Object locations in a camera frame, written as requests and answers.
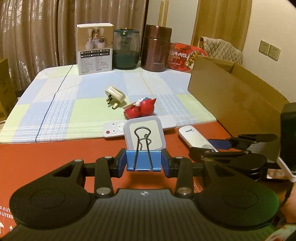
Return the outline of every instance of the white wall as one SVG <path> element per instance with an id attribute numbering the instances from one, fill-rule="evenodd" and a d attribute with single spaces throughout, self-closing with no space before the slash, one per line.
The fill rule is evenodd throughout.
<path id="1" fill-rule="evenodd" d="M 281 49 L 278 61 L 258 52 L 260 41 Z M 252 0 L 243 66 L 296 102 L 296 8 L 288 0 Z"/>
<path id="2" fill-rule="evenodd" d="M 190 45 L 198 0 L 170 0 L 166 27 L 172 29 L 171 42 Z M 147 24 L 157 25 L 160 0 L 149 0 Z"/>

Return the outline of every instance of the brown thermos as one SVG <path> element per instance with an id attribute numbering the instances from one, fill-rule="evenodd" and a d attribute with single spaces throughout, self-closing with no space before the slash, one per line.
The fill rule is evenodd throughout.
<path id="1" fill-rule="evenodd" d="M 171 28 L 146 25 L 141 59 L 143 69 L 153 72 L 165 71 L 171 35 Z"/>

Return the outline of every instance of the umbrella symbol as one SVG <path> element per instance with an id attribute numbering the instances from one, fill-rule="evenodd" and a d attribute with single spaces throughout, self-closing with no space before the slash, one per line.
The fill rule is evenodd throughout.
<path id="1" fill-rule="evenodd" d="M 3 223 L 0 222 L 0 234 L 1 234 L 1 228 L 4 228 Z"/>

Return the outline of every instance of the electrical outlet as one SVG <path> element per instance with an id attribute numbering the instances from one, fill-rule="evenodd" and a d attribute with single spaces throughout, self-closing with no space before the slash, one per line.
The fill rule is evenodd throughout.
<path id="1" fill-rule="evenodd" d="M 281 50 L 276 46 L 270 45 L 268 56 L 277 61 L 279 59 L 279 53 Z"/>
<path id="2" fill-rule="evenodd" d="M 260 46 L 259 46 L 259 52 L 267 55 L 268 54 L 269 46 L 270 46 L 269 43 L 266 43 L 266 42 L 264 42 L 264 41 L 261 40 Z"/>

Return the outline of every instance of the dark blue stripe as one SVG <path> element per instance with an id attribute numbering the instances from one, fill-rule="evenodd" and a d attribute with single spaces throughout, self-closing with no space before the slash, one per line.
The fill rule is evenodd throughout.
<path id="1" fill-rule="evenodd" d="M 72 67 L 73 67 L 73 65 L 71 66 L 71 68 L 70 68 L 69 71 L 67 72 L 67 74 L 66 74 L 66 76 L 64 77 L 63 81 L 61 82 L 59 88 L 58 88 L 57 91 L 55 92 L 54 97 L 52 98 L 52 101 L 50 102 L 50 105 L 49 105 L 49 107 L 48 107 L 48 109 L 47 109 L 47 111 L 46 111 L 46 113 L 45 113 L 45 115 L 44 115 L 44 117 L 43 117 L 43 120 L 42 120 L 42 122 L 41 122 L 40 128 L 39 128 L 38 133 L 37 133 L 37 135 L 36 135 L 36 137 L 35 137 L 35 142 L 36 142 L 36 143 L 37 143 L 37 137 L 38 137 L 38 135 L 39 135 L 39 132 L 40 132 L 40 130 L 41 130 L 41 127 L 42 127 L 42 125 L 43 125 L 43 122 L 44 122 L 44 120 L 45 120 L 45 117 L 46 117 L 46 115 L 47 115 L 47 113 L 48 113 L 48 111 L 49 111 L 49 109 L 50 109 L 50 107 L 51 107 L 51 105 L 52 105 L 52 103 L 53 103 L 53 101 L 54 101 L 55 95 L 56 95 L 57 92 L 59 91 L 60 87 L 62 86 L 62 84 L 63 84 L 65 78 L 67 77 L 67 75 L 68 75 L 68 73 L 70 72 L 70 70 L 72 69 Z"/>

